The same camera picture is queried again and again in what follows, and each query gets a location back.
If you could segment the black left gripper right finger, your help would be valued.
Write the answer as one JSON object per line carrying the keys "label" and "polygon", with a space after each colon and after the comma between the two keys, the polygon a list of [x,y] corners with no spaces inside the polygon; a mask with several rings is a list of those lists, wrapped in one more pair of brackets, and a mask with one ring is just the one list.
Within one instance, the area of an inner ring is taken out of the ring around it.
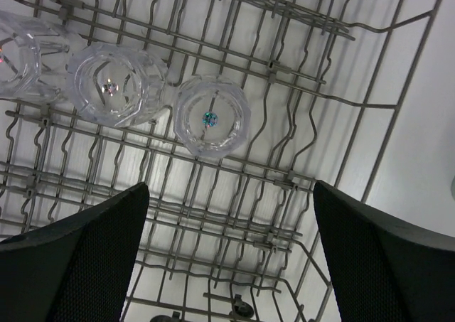
{"label": "black left gripper right finger", "polygon": [[342,321],[453,321],[454,238],[317,181],[314,211]]}

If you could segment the clear glass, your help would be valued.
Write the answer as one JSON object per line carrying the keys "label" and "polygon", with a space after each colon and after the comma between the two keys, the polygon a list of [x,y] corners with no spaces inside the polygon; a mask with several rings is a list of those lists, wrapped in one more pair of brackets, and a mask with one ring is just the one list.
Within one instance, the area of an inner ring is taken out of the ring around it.
{"label": "clear glass", "polygon": [[67,64],[66,95],[85,120],[108,127],[140,125],[172,102],[168,68],[157,55],[92,43]]}
{"label": "clear glass", "polygon": [[245,143],[251,109],[242,88],[222,75],[194,75],[181,84],[173,131],[196,157],[221,159]]}
{"label": "clear glass", "polygon": [[63,97],[72,54],[65,27],[1,12],[1,99],[51,103]]}

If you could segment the green plastic cup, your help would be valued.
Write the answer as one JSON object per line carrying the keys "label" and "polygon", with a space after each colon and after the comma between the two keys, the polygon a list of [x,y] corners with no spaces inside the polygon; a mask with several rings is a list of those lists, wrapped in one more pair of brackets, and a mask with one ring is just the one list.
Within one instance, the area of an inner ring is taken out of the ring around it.
{"label": "green plastic cup", "polygon": [[451,189],[451,196],[455,200],[455,177],[452,179],[450,189]]}

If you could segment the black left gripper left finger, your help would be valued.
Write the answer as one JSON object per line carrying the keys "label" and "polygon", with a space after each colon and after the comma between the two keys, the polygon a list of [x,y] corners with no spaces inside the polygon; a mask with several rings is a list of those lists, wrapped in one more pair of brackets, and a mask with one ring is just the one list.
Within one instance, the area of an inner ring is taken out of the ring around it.
{"label": "black left gripper left finger", "polygon": [[138,183],[1,241],[1,320],[119,321],[148,206]]}

